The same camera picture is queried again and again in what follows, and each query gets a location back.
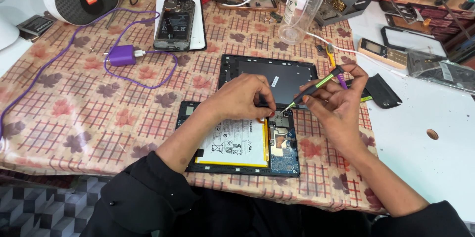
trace geometric patterned floor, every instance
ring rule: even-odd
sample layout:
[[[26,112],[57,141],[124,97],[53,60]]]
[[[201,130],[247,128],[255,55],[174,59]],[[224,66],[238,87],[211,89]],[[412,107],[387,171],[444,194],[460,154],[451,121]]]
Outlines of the geometric patterned floor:
[[[82,176],[68,190],[0,187],[0,237],[79,237],[109,180]],[[475,224],[466,225],[475,236]]]

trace clear bottle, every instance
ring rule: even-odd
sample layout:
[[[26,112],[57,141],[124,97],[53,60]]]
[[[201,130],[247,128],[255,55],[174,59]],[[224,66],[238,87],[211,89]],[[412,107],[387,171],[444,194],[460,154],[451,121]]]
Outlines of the clear bottle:
[[[302,42],[322,2],[323,0],[287,0],[284,18],[279,27],[282,42],[289,45]]]

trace screwdriver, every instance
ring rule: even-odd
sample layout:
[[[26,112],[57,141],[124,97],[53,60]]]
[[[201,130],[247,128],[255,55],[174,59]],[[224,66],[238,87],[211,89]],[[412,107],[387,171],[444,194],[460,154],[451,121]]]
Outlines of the screwdriver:
[[[318,82],[317,84],[315,84],[315,86],[310,86],[308,87],[306,90],[304,90],[301,94],[299,94],[295,99],[294,101],[289,104],[289,106],[287,106],[287,108],[285,108],[282,112],[276,114],[276,116],[279,116],[281,113],[287,111],[288,109],[296,106],[297,104],[299,104],[300,102],[302,102],[302,98],[305,96],[305,95],[311,95],[312,93],[314,93],[315,91],[317,91],[318,88],[320,88],[323,84],[325,84],[327,81],[329,81],[330,79],[334,78],[335,76],[338,76],[339,74],[341,73],[344,73],[345,71],[343,70],[343,68],[340,66],[340,65],[336,65],[335,66],[335,69],[332,70],[330,72],[330,74],[328,76],[325,76],[320,82]]]

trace tablecloth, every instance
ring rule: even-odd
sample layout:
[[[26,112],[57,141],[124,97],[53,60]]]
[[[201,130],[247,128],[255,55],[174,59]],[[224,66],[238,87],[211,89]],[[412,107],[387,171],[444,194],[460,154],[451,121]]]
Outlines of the tablecloth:
[[[155,10],[155,0],[140,0],[133,10]],[[280,4],[283,14],[285,4]],[[146,89],[106,74],[104,52],[132,21],[150,14],[120,11],[106,29],[109,17],[80,31],[73,45],[50,64],[36,84],[4,120],[0,144],[0,167],[33,175],[113,175],[149,151],[159,148],[173,134],[182,100],[203,101],[217,89],[220,57],[224,53],[312,62],[318,75],[329,73],[330,62],[306,36],[297,46],[281,42],[279,25],[268,21],[268,13],[220,10],[215,2],[204,4],[208,48],[178,52],[178,67],[168,82]],[[152,50],[154,23],[139,23],[121,39]],[[56,22],[0,78],[0,109],[5,108],[32,82],[38,69],[66,47],[76,26]],[[353,49],[347,21],[310,31],[341,48]],[[335,53],[336,63],[356,60],[353,53]],[[117,74],[158,84],[173,68],[174,59],[165,54],[147,54],[137,64],[113,67]],[[325,137],[325,131],[310,112],[294,112],[299,145],[300,178],[249,175],[185,173],[190,185],[231,191],[276,202],[307,204],[330,211],[341,209],[385,212],[364,179]],[[360,106],[359,130],[368,149],[377,154],[365,103]]]

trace person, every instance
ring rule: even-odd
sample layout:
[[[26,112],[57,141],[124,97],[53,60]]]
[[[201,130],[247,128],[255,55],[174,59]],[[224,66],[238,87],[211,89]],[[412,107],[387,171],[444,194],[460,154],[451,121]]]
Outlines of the person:
[[[241,74],[202,102],[156,151],[102,188],[81,236],[142,237],[159,230],[164,236],[470,237],[447,201],[429,204],[368,151],[358,130],[359,99],[368,75],[357,64],[342,68],[354,77],[349,89],[329,81],[303,101],[332,146],[359,171],[390,216],[371,224],[358,211],[331,213],[188,185],[185,168],[218,123],[274,115],[276,103],[266,77]],[[299,89],[304,91],[316,82]],[[259,95],[268,108],[255,106]]]

